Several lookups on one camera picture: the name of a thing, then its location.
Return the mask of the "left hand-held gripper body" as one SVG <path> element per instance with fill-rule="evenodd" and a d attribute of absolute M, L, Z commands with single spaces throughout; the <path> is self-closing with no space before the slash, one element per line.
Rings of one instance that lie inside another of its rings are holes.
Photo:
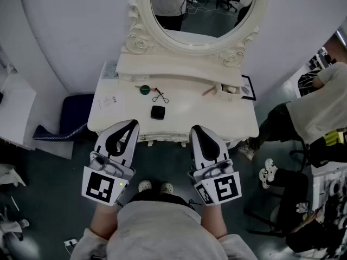
<path fill-rule="evenodd" d="M 136 170 L 95 151 L 90 153 L 90 161 L 83 169 L 82 196 L 107 206 L 115 205 Z"/>

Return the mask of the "black square compact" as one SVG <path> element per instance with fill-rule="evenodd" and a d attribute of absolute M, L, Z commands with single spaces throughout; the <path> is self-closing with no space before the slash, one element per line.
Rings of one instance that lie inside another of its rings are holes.
<path fill-rule="evenodd" d="M 163 120 L 165 117 L 165 107 L 163 106 L 152 106 L 150 117 L 155 120 Z"/>

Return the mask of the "white vanity dressing table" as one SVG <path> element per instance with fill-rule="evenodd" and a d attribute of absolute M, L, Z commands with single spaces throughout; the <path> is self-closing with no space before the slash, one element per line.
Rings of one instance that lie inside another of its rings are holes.
<path fill-rule="evenodd" d="M 214 91 L 202 96 L 215 82 L 202 77 L 203 72 L 210 71 L 206 63 L 187 66 L 163 56 L 122 54 L 117 63 L 118 73 L 149 75 L 150 78 L 143 82 L 128 82 L 100 77 L 88 118 L 88 129 L 101 133 L 118 122 L 135 119 L 140 126 L 139 141 L 146 141 L 149 145 L 155 141 L 185 145 L 194 125 L 214 131 L 231 146 L 256 137 L 259 129 L 251 101 L 223 101 Z M 157 88 L 157 91 L 143 95 L 136 88 L 142 85 Z M 100 110 L 97 99 L 108 95 L 117 96 L 118 106 Z M 163 120 L 150 117 L 154 105 L 165 107 Z"/>

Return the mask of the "small white drawer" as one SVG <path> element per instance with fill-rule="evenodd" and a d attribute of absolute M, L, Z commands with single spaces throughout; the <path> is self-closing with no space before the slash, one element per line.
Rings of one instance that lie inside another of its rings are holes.
<path fill-rule="evenodd" d="M 223 101 L 233 101 L 233 100 L 237 100 L 237 99 L 240 99 L 242 97 L 242 94 L 241 94 L 241 88 L 240 88 L 240 94 L 231 94 L 231 93 L 227 93 L 227 92 L 224 92 L 223 91 L 223 86 L 225 84 L 221 84 L 221 83 L 217 83 L 215 85 L 215 89 L 216 89 L 216 93 L 215 95 L 223 100 Z"/>
<path fill-rule="evenodd" d="M 143 81 L 148 81 L 150 78 L 149 75 L 131 75 L 131 74 L 123 74 L 123 73 L 119 73 L 118 76 L 120 80 L 128 81 L 128 82 L 143 82 Z"/>

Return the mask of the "person's left forearm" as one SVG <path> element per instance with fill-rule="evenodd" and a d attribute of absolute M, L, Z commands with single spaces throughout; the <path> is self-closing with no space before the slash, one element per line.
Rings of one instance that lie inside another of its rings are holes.
<path fill-rule="evenodd" d="M 109 240 L 118 228 L 118 206 L 97 203 L 89 229 L 97 236 Z"/>

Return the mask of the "person's right forearm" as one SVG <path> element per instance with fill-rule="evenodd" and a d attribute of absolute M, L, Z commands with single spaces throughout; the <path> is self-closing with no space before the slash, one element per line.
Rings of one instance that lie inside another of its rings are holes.
<path fill-rule="evenodd" d="M 228 234 L 222 215 L 221 205 L 202 206 L 201 226 L 216 239 L 222 238 Z"/>

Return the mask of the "dark blue padded stool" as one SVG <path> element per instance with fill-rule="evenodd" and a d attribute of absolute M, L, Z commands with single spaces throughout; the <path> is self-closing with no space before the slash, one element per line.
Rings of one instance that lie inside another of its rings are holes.
<path fill-rule="evenodd" d="M 50 133 L 39 125 L 33 139 L 55 142 L 96 140 L 97 134 L 87 127 L 93 99 L 93 94 L 73 95 L 65 98 L 60 116 L 59 132 Z"/>

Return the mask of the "person's left shoe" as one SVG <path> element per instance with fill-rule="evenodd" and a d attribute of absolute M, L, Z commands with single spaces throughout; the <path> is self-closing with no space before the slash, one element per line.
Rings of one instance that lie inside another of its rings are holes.
<path fill-rule="evenodd" d="M 139 193 L 146 191 L 146 190 L 151 190 L 151 189 L 152 189 L 152 184 L 149 180 L 143 180 L 138 185 L 138 192 Z"/>

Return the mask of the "person's shoe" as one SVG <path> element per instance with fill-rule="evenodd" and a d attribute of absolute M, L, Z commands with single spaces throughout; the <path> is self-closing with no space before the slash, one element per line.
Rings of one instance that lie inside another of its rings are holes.
<path fill-rule="evenodd" d="M 151 190 L 151 189 L 152 189 L 152 184 L 149 180 L 143 180 L 138 185 L 138 192 L 139 193 L 146 191 L 146 190 Z"/>
<path fill-rule="evenodd" d="M 161 187 L 160 187 L 160 191 L 159 191 L 159 195 L 164 195 L 164 194 L 170 194 L 173 195 L 174 193 L 174 186 L 173 184 L 169 183 L 169 182 L 164 182 Z"/>

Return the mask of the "person's black shorts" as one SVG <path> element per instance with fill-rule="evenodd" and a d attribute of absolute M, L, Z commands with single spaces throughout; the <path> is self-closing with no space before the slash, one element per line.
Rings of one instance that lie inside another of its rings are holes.
<path fill-rule="evenodd" d="M 129 203 L 137 202 L 137 201 L 173 203 L 173 204 L 180 204 L 180 205 L 189 207 L 191 209 L 194 209 L 183 198 L 179 196 L 176 196 L 173 194 L 167 194 L 167 193 L 157 194 L 156 192 L 153 192 L 152 190 L 145 190 L 145 191 L 137 193 L 136 195 L 133 196 L 133 198 L 129 201 Z"/>

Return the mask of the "printed label sheet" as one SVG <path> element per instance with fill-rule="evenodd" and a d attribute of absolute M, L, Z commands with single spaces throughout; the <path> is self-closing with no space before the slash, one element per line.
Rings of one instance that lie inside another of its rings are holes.
<path fill-rule="evenodd" d="M 119 75 L 117 72 L 117 61 L 105 61 L 102 71 L 101 71 L 102 79 L 118 79 Z"/>

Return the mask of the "person's grey shirt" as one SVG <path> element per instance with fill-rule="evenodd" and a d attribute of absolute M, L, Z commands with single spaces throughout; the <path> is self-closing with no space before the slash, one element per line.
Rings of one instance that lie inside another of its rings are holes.
<path fill-rule="evenodd" d="M 109 213 L 118 221 L 111 237 L 85 229 L 70 260 L 258 260 L 239 235 L 213 236 L 187 206 L 134 201 Z"/>

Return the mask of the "white shelf of round devices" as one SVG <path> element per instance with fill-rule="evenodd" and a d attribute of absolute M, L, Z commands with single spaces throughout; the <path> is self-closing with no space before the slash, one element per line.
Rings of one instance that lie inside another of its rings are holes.
<path fill-rule="evenodd" d="M 312 168 L 312 210 L 318 210 L 322 260 L 347 260 L 347 166 Z"/>

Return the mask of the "yellow green bag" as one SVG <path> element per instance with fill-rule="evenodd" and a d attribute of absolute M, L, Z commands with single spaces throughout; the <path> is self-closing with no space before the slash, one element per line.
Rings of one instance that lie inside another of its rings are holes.
<path fill-rule="evenodd" d="M 336 144 L 345 144 L 344 135 L 342 132 L 331 131 L 324 135 L 326 146 L 333 146 Z"/>

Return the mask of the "oval mirror white ornate frame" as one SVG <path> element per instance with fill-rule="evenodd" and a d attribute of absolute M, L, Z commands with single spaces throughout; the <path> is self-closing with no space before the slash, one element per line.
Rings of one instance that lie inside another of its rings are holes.
<path fill-rule="evenodd" d="M 170 37 L 157 22 L 151 0 L 129 0 L 131 21 L 121 53 L 150 55 L 173 53 L 192 57 L 209 57 L 226 67 L 240 67 L 246 48 L 259 32 L 259 24 L 266 13 L 268 0 L 253 0 L 246 17 L 231 32 L 213 43 L 188 44 Z"/>

